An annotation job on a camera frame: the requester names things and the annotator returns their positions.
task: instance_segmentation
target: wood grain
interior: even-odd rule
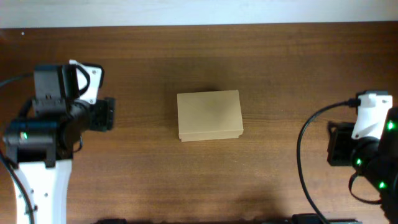
[[[398,97],[398,23],[100,27],[0,30],[0,78],[38,63],[101,64],[99,97],[117,99],[115,129],[86,132],[68,188],[68,223],[123,217],[205,222],[313,212],[297,175],[295,145],[317,109],[357,91]],[[178,140],[177,93],[239,90],[239,139]],[[1,90],[0,121],[34,94],[32,79]],[[380,208],[348,192],[353,169],[326,162],[326,123],[354,121],[348,108],[308,129],[308,189],[328,218],[387,223]],[[366,181],[355,192],[377,193]],[[0,223],[15,222],[12,182],[0,168]]]

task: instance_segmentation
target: white wall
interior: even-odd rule
[[[398,0],[0,0],[0,27],[396,21]]]

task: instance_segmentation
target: green led light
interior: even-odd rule
[[[356,160],[356,165],[360,166],[362,164],[362,160],[361,159],[357,159]]]
[[[27,139],[27,133],[23,132],[23,133],[22,133],[22,137],[23,137],[24,139]]]
[[[385,189],[387,187],[387,185],[382,181],[379,184],[379,189]]]
[[[395,124],[394,124],[392,121],[389,121],[389,122],[387,123],[387,129],[388,129],[388,130],[393,129],[394,127],[395,127]]]

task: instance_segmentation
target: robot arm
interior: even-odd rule
[[[19,117],[4,133],[6,156],[27,192],[34,223],[66,223],[73,145],[86,130],[113,127],[114,100],[97,100],[104,70],[99,65],[42,65],[35,68],[34,118]],[[29,223],[29,211],[14,181],[17,223]]]
[[[354,126],[337,126],[331,134],[328,162],[354,167],[349,189],[356,176],[363,176],[381,199],[370,202],[354,197],[381,204],[387,219],[398,223],[398,108],[392,108],[387,91],[365,91],[357,94],[357,99],[357,121]]]

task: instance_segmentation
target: beige box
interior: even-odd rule
[[[181,141],[238,138],[243,133],[239,91],[177,94]]]

